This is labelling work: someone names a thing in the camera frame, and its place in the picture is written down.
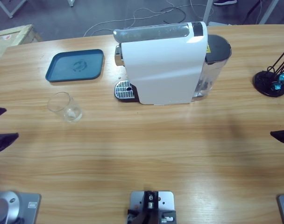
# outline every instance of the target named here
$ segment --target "white wire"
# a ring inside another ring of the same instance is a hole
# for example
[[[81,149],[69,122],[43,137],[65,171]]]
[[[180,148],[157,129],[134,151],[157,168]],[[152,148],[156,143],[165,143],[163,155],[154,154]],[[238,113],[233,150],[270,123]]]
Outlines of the white wire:
[[[174,7],[174,4],[173,4],[173,3],[169,2],[168,0],[166,0],[166,1]],[[197,17],[203,19],[203,17],[200,17],[200,16],[198,16],[198,15],[196,14],[196,12],[195,12],[193,6],[205,6],[205,7],[206,7],[206,5],[202,5],[202,4],[194,4],[194,5],[192,5],[192,4],[190,4],[190,5],[178,6],[178,7],[176,7],[176,8],[182,8],[182,7],[187,7],[187,6],[191,6],[192,9],[193,9],[193,11],[194,11],[194,13],[195,13],[195,15],[196,15]],[[139,11],[139,10],[142,10],[142,9],[149,10],[150,12],[155,13],[156,15],[149,16],[149,17],[144,17],[144,18],[135,18],[135,13],[136,13],[137,11]],[[84,34],[83,37],[85,37],[85,36],[87,35],[87,33],[88,33],[91,29],[93,29],[94,27],[96,27],[96,26],[98,26],[98,25],[101,25],[101,24],[105,24],[105,23],[109,23],[109,22],[123,22],[123,21],[134,20],[133,24],[130,25],[129,27],[127,27],[127,28],[131,28],[131,27],[135,24],[136,20],[144,20],[144,19],[153,18],[153,17],[156,17],[156,16],[160,16],[160,15],[162,15],[162,14],[165,14],[165,13],[169,13],[169,12],[171,12],[171,11],[173,11],[173,10],[174,10],[174,9],[171,9],[171,10],[166,11],[166,12],[154,12],[154,11],[150,10],[149,8],[139,8],[139,9],[137,9],[137,10],[134,11],[134,13],[133,13],[133,16],[134,16],[134,17],[133,17],[133,18],[124,19],[124,20],[112,20],[112,21],[106,21],[106,22],[97,23],[97,24],[93,25],[92,27],[90,27],[88,30],[86,30],[86,32],[85,32],[85,34]],[[91,36],[93,36],[96,32],[99,32],[99,31],[102,31],[102,30],[111,30],[111,31],[113,31],[112,29],[98,29],[98,30],[94,31],[94,32],[91,34]]]
[[[255,24],[257,24],[258,18],[259,18],[259,16],[260,16],[260,14],[262,13],[262,7],[263,7],[263,3],[262,3],[262,0],[260,0],[260,12],[259,12],[259,14],[258,14],[258,17],[257,17],[257,19],[256,19]]]

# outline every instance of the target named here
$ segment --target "teal plastic tray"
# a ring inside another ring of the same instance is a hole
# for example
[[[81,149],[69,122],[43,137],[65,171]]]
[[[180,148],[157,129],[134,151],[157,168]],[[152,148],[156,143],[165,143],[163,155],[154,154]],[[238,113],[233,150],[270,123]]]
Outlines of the teal plastic tray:
[[[101,73],[103,59],[100,49],[59,53],[53,57],[45,78],[49,82],[94,79]]]

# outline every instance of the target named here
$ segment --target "clear glass cup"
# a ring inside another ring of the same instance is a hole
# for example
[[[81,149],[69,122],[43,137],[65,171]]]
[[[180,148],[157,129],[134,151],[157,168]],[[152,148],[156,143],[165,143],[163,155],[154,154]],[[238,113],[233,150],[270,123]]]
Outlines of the clear glass cup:
[[[48,101],[48,109],[67,122],[76,122],[82,117],[82,109],[67,92],[58,92]]]

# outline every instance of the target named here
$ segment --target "coffee machine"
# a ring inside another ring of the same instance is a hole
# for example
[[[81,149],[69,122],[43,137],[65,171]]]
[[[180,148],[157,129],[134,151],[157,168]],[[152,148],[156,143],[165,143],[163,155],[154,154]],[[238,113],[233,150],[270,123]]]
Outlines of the coffee machine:
[[[123,102],[169,105],[206,96],[231,56],[230,44],[203,22],[116,29],[115,63],[128,80],[115,86]]]

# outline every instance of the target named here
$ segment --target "cable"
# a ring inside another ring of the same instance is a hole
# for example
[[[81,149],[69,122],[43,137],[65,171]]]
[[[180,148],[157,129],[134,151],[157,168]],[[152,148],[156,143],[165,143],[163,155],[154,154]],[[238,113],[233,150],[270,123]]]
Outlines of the cable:
[[[186,18],[186,14],[185,14],[185,12],[184,12],[182,9],[180,9],[180,8],[176,8],[176,7],[169,7],[169,8],[164,8],[164,9],[162,9],[161,11],[163,11],[163,10],[165,10],[165,9],[170,9],[170,8],[178,9],[179,11],[181,11],[181,12],[184,14],[183,19],[182,19],[181,21],[177,22],[177,23],[181,23],[182,21],[184,21],[184,20],[185,20],[185,18]]]
[[[255,24],[257,24],[258,19],[259,19],[259,16],[260,16],[260,14],[262,13],[262,8],[263,8],[263,3],[262,3],[262,0],[260,0],[260,11],[259,11],[259,14],[258,14],[258,17],[257,17],[257,19],[256,19]]]
[[[173,4],[173,3],[169,2],[168,0],[166,0],[166,1],[174,7],[174,4]],[[183,5],[183,6],[178,6],[178,7],[174,7],[174,8],[182,8],[182,7],[188,7],[188,6],[189,6],[189,7],[192,6],[192,8],[193,8],[193,6],[205,6],[205,7],[206,7],[206,5],[194,4],[194,5]],[[156,15],[148,16],[148,17],[144,17],[144,18],[136,18],[136,17],[135,17],[135,13],[136,13],[137,11],[139,11],[139,10],[142,10],[142,9],[146,9],[146,10],[152,12],[152,13],[155,13]],[[135,10],[135,11],[133,12],[133,18],[124,19],[124,20],[112,20],[112,21],[106,21],[106,22],[97,23],[97,24],[93,25],[92,27],[90,27],[88,30],[86,30],[86,32],[85,32],[85,34],[84,34],[83,37],[85,37],[85,36],[87,35],[87,33],[88,33],[91,29],[93,29],[94,27],[96,27],[96,26],[98,26],[98,25],[101,25],[101,24],[105,24],[105,23],[109,23],[109,22],[123,22],[123,21],[134,20],[134,22],[132,23],[132,25],[130,25],[129,27],[127,27],[127,28],[131,28],[131,27],[135,24],[136,20],[144,20],[144,19],[153,18],[153,17],[156,17],[156,16],[163,15],[163,14],[165,14],[165,13],[169,13],[169,12],[171,12],[171,11],[173,11],[173,10],[174,10],[174,9],[171,9],[171,10],[166,11],[166,12],[154,12],[154,11],[148,9],[148,8],[139,8],[139,9],[137,9],[137,10]],[[101,31],[101,30],[111,30],[111,29],[99,29],[99,30],[96,30],[96,31],[94,31],[94,32],[91,34],[91,36],[92,36],[94,33],[99,32],[99,31]]]
[[[93,34],[99,32],[99,31],[102,31],[102,30],[111,30],[111,31],[114,31],[113,29],[98,29],[98,30],[94,31],[90,36],[93,36]]]
[[[149,10],[150,12],[155,13],[155,14],[157,14],[157,15],[153,15],[153,16],[149,16],[149,17],[144,17],[144,18],[135,18],[135,13],[136,13],[137,11],[141,10],[141,9]],[[165,13],[168,13],[168,12],[171,12],[172,10],[167,11],[167,12],[163,12],[163,13],[162,13],[162,12],[157,13],[157,12],[154,12],[154,11],[148,9],[148,8],[139,8],[139,9],[137,9],[137,10],[135,10],[135,11],[133,12],[133,16],[134,16],[133,18],[131,18],[131,19],[125,19],[125,20],[112,20],[112,21],[100,22],[100,23],[95,24],[94,26],[90,27],[90,28],[85,32],[85,34],[84,34],[83,37],[85,37],[86,34],[87,34],[92,28],[94,28],[95,26],[98,26],[98,25],[100,25],[100,24],[105,24],[105,23],[109,23],[109,22],[124,22],[124,21],[134,20],[133,24],[130,25],[129,27],[127,27],[127,28],[131,28],[131,27],[135,24],[136,20],[144,20],[144,19],[153,18],[153,17],[159,16],[159,15],[162,15],[162,14],[165,14]]]

